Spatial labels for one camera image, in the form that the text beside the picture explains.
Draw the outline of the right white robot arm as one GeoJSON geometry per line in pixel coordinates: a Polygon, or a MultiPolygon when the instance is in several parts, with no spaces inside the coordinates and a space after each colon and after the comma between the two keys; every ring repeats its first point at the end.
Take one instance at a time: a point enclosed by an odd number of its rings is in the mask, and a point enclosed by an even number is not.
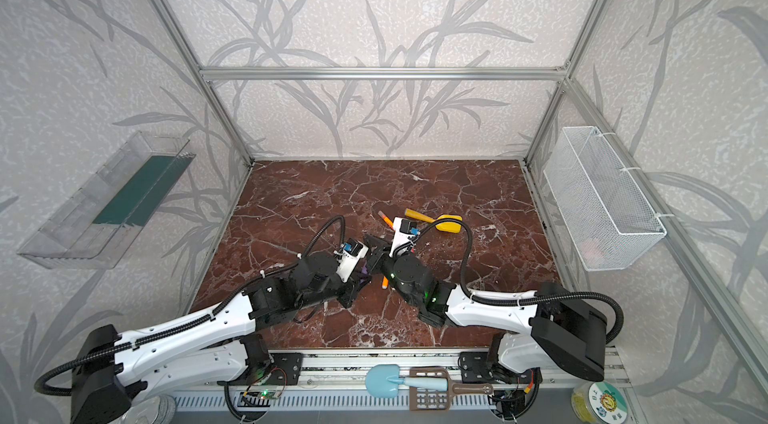
{"type": "Polygon", "coordinates": [[[422,322],[497,329],[489,347],[493,364],[516,374],[558,368],[586,381],[604,379],[605,348],[624,324],[615,299],[555,282],[522,293],[463,290],[435,278],[406,242],[395,246],[367,234],[364,243],[371,248],[368,271],[386,277],[422,322]]]}

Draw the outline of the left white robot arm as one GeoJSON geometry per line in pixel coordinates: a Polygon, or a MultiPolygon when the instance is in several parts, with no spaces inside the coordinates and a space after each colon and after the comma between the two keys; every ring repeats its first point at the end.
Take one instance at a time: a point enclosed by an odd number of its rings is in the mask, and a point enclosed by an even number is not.
{"type": "Polygon", "coordinates": [[[237,380],[269,361],[259,331],[330,300],[350,305],[364,285],[356,267],[367,253],[367,247],[304,253],[201,311],[123,333],[102,326],[76,359],[43,373],[34,389],[69,398],[73,423],[110,423],[165,392],[237,380]]]}

